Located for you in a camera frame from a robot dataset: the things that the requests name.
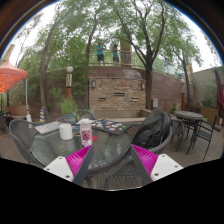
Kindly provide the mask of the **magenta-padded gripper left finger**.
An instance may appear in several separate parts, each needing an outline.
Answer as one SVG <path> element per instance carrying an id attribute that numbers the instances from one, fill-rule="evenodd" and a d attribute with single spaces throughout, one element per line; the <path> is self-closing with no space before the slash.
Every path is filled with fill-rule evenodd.
<path id="1" fill-rule="evenodd" d="M 92 146 L 87 146 L 67 157 L 58 156 L 44 170 L 81 186 L 93 154 Z"/>

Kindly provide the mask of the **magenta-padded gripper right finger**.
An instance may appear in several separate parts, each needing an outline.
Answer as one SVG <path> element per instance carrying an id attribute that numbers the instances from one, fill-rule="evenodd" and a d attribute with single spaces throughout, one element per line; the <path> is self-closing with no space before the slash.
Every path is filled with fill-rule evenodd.
<path id="1" fill-rule="evenodd" d="M 167 154 L 156 155 L 144 148 L 131 145 L 131 156 L 139 171 L 143 185 L 147 185 L 182 169 Z"/>

